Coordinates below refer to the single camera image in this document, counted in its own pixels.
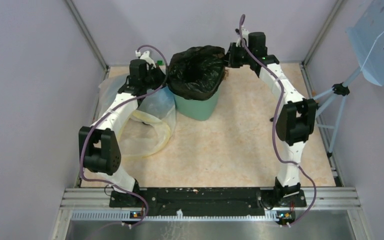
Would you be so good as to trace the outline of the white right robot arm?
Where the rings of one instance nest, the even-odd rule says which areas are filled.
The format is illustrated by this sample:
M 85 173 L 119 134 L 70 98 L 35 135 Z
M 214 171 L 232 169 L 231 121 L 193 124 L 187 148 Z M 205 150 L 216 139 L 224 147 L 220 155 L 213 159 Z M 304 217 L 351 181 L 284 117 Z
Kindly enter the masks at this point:
M 275 177 L 273 200 L 287 206 L 301 189 L 300 165 L 310 135 L 314 132 L 318 104 L 304 97 L 285 76 L 279 60 L 268 54 L 266 35 L 236 29 L 237 42 L 229 46 L 226 61 L 230 68 L 248 65 L 277 98 L 272 118 L 272 142 L 282 144 L 274 151 L 280 158 L 280 170 Z

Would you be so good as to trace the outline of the black trash bag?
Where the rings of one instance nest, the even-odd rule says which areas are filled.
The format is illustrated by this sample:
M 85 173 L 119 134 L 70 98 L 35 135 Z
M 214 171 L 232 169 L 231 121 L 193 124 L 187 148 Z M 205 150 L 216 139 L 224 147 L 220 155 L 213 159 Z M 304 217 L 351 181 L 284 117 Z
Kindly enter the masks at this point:
M 168 88 L 187 100 L 208 100 L 224 79 L 225 56 L 223 47 L 213 45 L 190 47 L 175 53 L 168 67 Z

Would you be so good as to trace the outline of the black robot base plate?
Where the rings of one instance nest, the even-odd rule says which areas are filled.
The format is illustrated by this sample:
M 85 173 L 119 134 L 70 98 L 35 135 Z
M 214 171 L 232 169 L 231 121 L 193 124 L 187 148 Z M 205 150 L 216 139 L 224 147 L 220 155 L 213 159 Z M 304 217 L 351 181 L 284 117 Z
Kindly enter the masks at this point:
M 307 206 L 301 190 L 298 194 L 280 197 L 272 188 L 260 187 L 149 187 L 135 190 L 136 196 L 112 191 L 111 208 L 138 208 L 149 217 L 174 216 L 178 211 L 186 217 L 263 216 L 275 208 Z

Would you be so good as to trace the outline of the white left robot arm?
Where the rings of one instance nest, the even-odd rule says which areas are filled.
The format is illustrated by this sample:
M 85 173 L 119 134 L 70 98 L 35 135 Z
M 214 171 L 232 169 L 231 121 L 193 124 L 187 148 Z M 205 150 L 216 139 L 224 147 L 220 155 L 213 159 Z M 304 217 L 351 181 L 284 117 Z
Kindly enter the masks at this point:
M 80 128 L 79 153 L 81 171 L 102 174 L 100 182 L 121 193 L 121 200 L 129 207 L 140 202 L 135 190 L 136 180 L 122 166 L 122 153 L 117 136 L 143 99 L 159 91 L 165 74 L 151 60 L 133 59 L 129 74 L 116 89 L 115 97 L 103 115 L 91 126 Z

